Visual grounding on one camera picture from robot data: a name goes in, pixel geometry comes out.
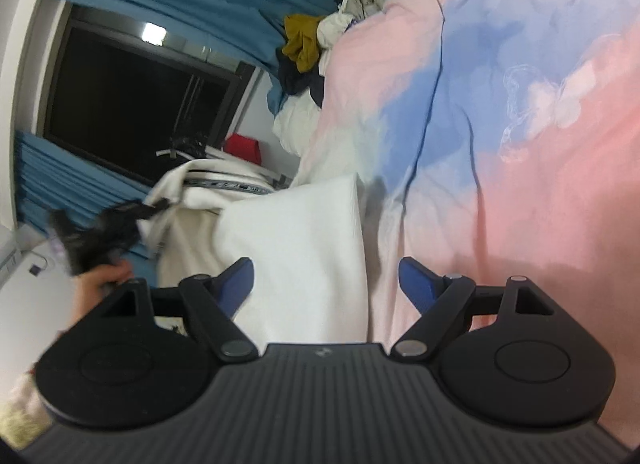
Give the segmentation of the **left hand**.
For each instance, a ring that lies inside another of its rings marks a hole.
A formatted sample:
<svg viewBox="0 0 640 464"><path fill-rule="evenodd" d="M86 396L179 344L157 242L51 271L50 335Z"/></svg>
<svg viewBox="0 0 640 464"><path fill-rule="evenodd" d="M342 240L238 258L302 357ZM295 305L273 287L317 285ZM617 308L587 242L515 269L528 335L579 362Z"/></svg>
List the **left hand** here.
<svg viewBox="0 0 640 464"><path fill-rule="evenodd" d="M106 296L107 285L122 284L134 277L132 265L122 259L115 265L98 265L75 277L72 312L68 328L73 327Z"/></svg>

